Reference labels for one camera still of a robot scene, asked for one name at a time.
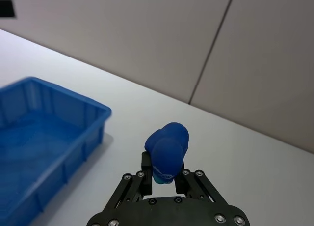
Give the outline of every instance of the blue bin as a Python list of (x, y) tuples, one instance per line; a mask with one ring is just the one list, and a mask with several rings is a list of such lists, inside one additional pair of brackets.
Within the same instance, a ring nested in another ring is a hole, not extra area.
[(30, 77), (0, 89), (0, 226), (26, 226), (102, 142), (111, 109)]

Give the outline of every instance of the table surface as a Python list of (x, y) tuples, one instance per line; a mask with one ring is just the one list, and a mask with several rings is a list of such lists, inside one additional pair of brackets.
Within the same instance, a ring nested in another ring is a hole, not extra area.
[[(185, 166), (204, 170), (252, 226), (313, 225), (314, 155), (0, 30), (0, 86), (36, 76), (112, 108), (105, 141), (32, 226), (84, 226), (122, 175), (140, 170), (146, 138), (176, 121), (190, 134)], [(175, 195), (174, 184), (153, 196)]]

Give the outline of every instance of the blue cap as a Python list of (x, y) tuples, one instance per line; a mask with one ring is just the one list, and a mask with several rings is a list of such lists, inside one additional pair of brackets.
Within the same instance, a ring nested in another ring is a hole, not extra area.
[(148, 137), (145, 150), (151, 155), (156, 183), (171, 183), (179, 173), (188, 149), (187, 129), (179, 123), (169, 123)]

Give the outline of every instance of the blue object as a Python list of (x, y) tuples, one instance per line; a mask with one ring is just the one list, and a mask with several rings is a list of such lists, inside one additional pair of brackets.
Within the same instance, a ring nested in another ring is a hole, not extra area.
[(102, 142), (111, 109), (38, 78), (0, 89), (0, 226), (26, 226)]
[(188, 149), (187, 129), (179, 123), (169, 123), (148, 137), (145, 149), (151, 155), (156, 183), (171, 183), (179, 173)]

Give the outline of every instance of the black object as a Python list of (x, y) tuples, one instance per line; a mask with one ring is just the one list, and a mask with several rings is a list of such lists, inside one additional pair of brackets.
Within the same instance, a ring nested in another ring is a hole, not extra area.
[(0, 17), (15, 17), (12, 0), (0, 0)]
[(177, 194), (186, 197), (160, 197), (152, 194), (152, 165), (148, 152), (142, 153), (142, 171), (125, 174), (104, 210), (87, 226), (250, 226), (239, 208), (228, 205), (204, 172), (182, 168), (175, 178)]

